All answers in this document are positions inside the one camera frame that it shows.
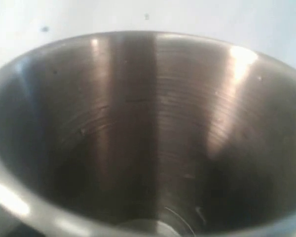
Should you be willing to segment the stainless steel cup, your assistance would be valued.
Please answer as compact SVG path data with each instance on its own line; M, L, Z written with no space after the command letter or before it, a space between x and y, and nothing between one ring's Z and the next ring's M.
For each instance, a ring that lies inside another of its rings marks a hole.
M0 204L51 237L296 237L296 69L161 32L31 50L0 68Z

